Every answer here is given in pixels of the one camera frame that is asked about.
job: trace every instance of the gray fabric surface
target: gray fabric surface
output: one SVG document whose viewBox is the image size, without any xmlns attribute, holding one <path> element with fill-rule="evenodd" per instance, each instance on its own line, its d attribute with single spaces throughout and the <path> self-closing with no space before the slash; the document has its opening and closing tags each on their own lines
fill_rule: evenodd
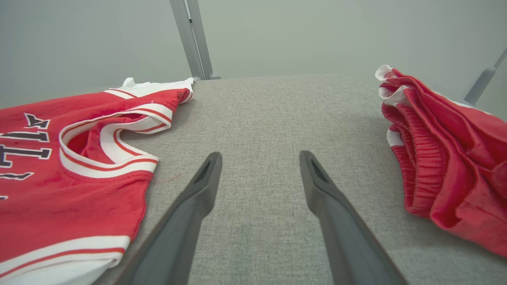
<svg viewBox="0 0 507 285">
<path fill-rule="evenodd" d="M 386 142 L 374 77 L 199 81 L 170 130 L 125 133 L 161 159 L 147 213 L 112 284 L 206 156 L 223 171 L 203 221 L 189 284 L 330 284 L 318 219 L 309 211 L 300 150 L 312 151 L 411 284 L 505 284 L 507 261 L 408 214 L 401 171 Z"/>
</svg>

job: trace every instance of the clothing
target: clothing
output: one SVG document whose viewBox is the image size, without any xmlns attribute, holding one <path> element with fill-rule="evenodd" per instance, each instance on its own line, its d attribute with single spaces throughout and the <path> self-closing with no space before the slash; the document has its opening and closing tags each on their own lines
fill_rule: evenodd
<svg viewBox="0 0 507 285">
<path fill-rule="evenodd" d="M 407 211 L 507 257 L 507 124 L 388 65 L 376 77 Z"/>
<path fill-rule="evenodd" d="M 120 133 L 170 128 L 193 83 L 128 78 L 0 110 L 0 283 L 91 284 L 120 262 L 158 163 Z"/>
</svg>

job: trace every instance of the gray wall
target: gray wall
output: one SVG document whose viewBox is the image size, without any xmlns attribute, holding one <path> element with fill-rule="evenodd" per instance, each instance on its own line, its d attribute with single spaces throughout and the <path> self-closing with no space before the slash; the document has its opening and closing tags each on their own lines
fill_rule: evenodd
<svg viewBox="0 0 507 285">
<path fill-rule="evenodd" d="M 169 0 L 0 2 L 0 108 L 191 76 Z"/>
<path fill-rule="evenodd" d="M 389 64 L 458 100 L 507 47 L 506 0 L 200 0 L 199 5 L 213 71 L 223 78 L 373 76 Z"/>
</svg>

